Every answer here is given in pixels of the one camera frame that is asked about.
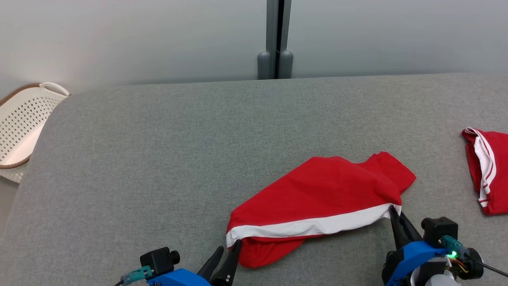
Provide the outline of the red basketball jersey white sleeves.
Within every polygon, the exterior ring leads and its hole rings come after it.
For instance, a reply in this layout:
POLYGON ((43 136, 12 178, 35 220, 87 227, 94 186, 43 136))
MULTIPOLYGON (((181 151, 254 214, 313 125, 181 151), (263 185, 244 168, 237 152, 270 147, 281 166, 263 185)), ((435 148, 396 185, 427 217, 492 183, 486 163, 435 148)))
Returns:
POLYGON ((508 134, 467 127, 462 136, 473 186, 484 214, 508 215, 508 134))

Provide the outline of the red shorts with white stripe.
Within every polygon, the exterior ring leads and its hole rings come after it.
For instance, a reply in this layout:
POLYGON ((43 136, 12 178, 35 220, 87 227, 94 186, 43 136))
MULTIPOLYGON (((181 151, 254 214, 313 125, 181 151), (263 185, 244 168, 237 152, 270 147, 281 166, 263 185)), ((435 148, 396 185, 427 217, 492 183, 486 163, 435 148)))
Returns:
POLYGON ((272 264, 308 238, 355 230, 401 212, 402 194, 415 174, 387 152, 353 163, 312 157, 236 207, 226 245, 242 242, 239 264, 272 264))

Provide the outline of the grey partition divider post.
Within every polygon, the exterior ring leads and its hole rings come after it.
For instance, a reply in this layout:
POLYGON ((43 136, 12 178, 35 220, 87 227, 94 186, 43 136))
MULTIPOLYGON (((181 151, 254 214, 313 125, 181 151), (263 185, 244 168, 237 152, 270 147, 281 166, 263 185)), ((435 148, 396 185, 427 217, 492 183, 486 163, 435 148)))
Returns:
POLYGON ((287 49, 292 0, 266 0, 266 47, 257 55, 258 79, 290 79, 294 54, 287 49))

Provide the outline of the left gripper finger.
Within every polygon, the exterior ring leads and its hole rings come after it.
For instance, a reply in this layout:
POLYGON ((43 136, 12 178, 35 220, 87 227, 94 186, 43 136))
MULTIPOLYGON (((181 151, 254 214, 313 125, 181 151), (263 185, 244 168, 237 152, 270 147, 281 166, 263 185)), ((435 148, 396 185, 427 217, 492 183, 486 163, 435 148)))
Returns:
POLYGON ((242 240, 237 240, 229 249, 221 268, 210 279, 211 286, 233 286, 242 245, 242 240))
POLYGON ((209 259, 197 272, 197 275, 202 277, 206 281, 210 281, 212 274, 214 273, 218 264, 221 262, 223 252, 224 252, 223 246, 218 246, 218 248, 216 248, 216 251, 211 255, 211 257, 209 257, 209 259))

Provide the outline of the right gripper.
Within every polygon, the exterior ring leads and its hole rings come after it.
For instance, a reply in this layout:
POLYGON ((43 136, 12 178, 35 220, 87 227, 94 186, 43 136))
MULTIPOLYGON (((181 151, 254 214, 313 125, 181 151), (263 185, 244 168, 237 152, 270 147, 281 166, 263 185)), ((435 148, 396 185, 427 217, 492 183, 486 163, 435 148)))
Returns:
MULTIPOLYGON (((410 242, 423 240, 422 236, 403 212, 395 206, 389 208, 396 249, 410 242)), ((452 256, 435 257, 411 273, 411 286, 462 286, 461 280, 479 279, 484 275, 483 260, 476 250, 469 248, 472 259, 452 256)))

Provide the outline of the white perforated laundry basket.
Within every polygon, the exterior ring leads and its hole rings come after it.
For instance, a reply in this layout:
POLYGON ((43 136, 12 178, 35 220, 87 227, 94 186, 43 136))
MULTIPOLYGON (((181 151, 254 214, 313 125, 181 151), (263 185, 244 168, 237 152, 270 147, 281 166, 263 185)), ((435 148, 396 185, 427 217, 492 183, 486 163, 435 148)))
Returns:
POLYGON ((0 100, 0 177, 21 182, 48 117, 69 96, 56 83, 32 83, 0 100))

